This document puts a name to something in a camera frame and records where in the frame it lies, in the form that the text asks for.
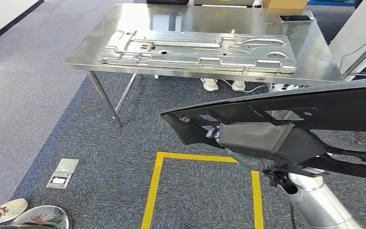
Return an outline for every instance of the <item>machined aluminum panel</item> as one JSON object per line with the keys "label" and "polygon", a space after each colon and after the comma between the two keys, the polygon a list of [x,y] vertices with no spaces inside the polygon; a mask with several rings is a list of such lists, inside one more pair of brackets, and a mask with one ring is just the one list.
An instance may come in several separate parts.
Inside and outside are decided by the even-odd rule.
{"label": "machined aluminum panel", "polygon": [[118,30],[105,48],[108,52],[98,59],[110,65],[266,73],[297,70],[285,35]]}

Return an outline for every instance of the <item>yellow floor tape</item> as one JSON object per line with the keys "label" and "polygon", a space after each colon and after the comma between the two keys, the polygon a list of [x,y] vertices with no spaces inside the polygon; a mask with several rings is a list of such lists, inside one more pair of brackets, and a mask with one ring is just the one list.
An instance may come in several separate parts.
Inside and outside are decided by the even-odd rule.
{"label": "yellow floor tape", "polygon": [[[161,178],[161,169],[164,158],[237,163],[235,159],[229,156],[209,156],[209,155],[157,152],[155,165],[153,167],[152,172],[151,184],[149,186],[149,193],[145,206],[144,217],[142,219],[141,229],[150,229],[151,226],[153,209],[155,207],[156,193],[158,191],[159,179]],[[263,229],[262,194],[260,190],[259,172],[252,171],[251,178],[252,178],[252,193],[253,193],[254,228]]]}

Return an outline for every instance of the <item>cable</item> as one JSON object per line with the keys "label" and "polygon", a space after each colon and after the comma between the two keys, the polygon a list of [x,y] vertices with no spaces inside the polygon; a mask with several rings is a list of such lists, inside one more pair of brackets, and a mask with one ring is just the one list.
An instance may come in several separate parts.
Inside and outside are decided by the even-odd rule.
{"label": "cable", "polygon": [[[228,81],[226,81],[226,80],[222,80],[222,81],[224,81],[225,83],[227,83],[229,86],[231,86],[231,87],[232,87],[232,84],[230,84]],[[256,89],[259,89],[259,88],[261,88],[261,87],[266,87],[266,85],[261,85],[261,86],[255,87],[254,89],[252,89],[252,90],[250,90],[250,91],[243,91],[243,92],[246,92],[246,93],[253,92],[253,91],[255,91]]]}
{"label": "cable", "polygon": [[358,48],[358,49],[357,49],[357,50],[355,50],[354,52],[352,52],[352,53],[350,53],[350,54],[347,54],[347,55],[344,55],[344,56],[342,57],[342,59],[340,59],[340,67],[339,67],[339,69],[340,69],[340,70],[342,70],[343,59],[344,59],[345,57],[347,57],[347,56],[349,56],[349,55],[351,55],[351,54],[356,53],[356,52],[357,52],[357,51],[359,51],[361,48],[363,48],[365,45],[366,45],[366,42],[365,42],[363,45],[361,45],[361,46],[360,46],[360,48]]}
{"label": "cable", "polygon": [[290,214],[291,214],[291,224],[293,225],[293,229],[296,229],[295,218],[294,218],[294,206],[290,203]]}

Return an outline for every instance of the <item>sneaker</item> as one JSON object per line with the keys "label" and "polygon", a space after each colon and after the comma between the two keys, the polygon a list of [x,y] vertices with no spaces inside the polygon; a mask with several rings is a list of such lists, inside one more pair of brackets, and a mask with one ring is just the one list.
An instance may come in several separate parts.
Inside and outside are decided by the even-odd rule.
{"label": "sneaker", "polygon": [[26,199],[15,199],[0,206],[0,224],[21,215],[27,208]]}
{"label": "sneaker", "polygon": [[201,80],[201,82],[203,82],[203,88],[206,91],[209,91],[209,92],[218,91],[217,80],[215,80],[215,79],[204,79],[204,78],[201,78],[200,80]]}
{"label": "sneaker", "polygon": [[246,89],[246,84],[244,81],[235,80],[231,87],[234,91],[244,92]]}
{"label": "sneaker", "polygon": [[298,89],[299,85],[272,83],[273,92],[283,92]]}

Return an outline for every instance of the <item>gray carpet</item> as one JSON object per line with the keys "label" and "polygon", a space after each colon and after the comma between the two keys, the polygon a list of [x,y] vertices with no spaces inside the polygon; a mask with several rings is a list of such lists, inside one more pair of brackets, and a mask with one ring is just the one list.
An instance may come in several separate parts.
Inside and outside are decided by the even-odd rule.
{"label": "gray carpet", "polygon": [[[329,20],[324,26],[325,30],[339,29],[341,24]],[[98,76],[111,100],[117,101],[129,75]],[[250,84],[248,89],[257,85]],[[156,151],[224,155],[209,146],[182,145],[159,112],[243,95],[224,83],[219,92],[210,93],[198,79],[144,77],[134,83],[120,113],[124,126],[118,128],[99,94],[85,81],[13,197],[27,198],[30,207],[51,204],[64,208],[76,229],[139,228]],[[353,148],[357,135],[326,133],[325,141]],[[63,157],[80,160],[69,186],[65,190],[45,188]],[[325,179],[366,227],[366,179],[333,173]],[[166,159],[152,228],[253,228],[250,192],[249,173],[241,166]],[[289,204],[281,190],[262,178],[262,194],[264,228],[291,228]],[[296,221],[298,228],[305,228],[298,215]]]}
{"label": "gray carpet", "polygon": [[[126,74],[114,77],[112,73],[98,73],[98,76],[113,101],[121,96],[120,88],[125,87],[129,80]],[[258,85],[249,84],[249,89]],[[32,186],[26,195],[31,206],[53,204],[66,209],[77,229],[92,228],[95,224],[99,225],[98,228],[138,228],[156,151],[224,155],[223,151],[209,146],[184,146],[160,119],[159,113],[177,106],[246,95],[233,92],[222,83],[220,90],[218,93],[206,92],[198,79],[138,78],[120,112],[124,126],[119,128],[112,123],[99,94],[90,87],[86,98],[70,118],[58,145],[36,158],[35,167],[30,169],[19,189]],[[80,160],[69,187],[66,190],[45,188],[63,157]],[[216,225],[220,225],[219,228],[224,228],[224,225],[249,228],[253,223],[249,176],[249,171],[236,165],[166,161],[153,228],[165,228],[163,226],[166,224],[169,228],[179,228],[179,225],[187,225],[182,228],[196,228],[194,225],[200,223],[198,216],[210,219],[207,228],[216,228]],[[19,191],[14,198],[24,195],[23,191]],[[216,204],[219,206],[218,213],[214,212]],[[244,206],[247,206],[246,212],[242,212]],[[169,208],[176,211],[180,208],[185,213],[184,220],[168,218],[171,213]]]}

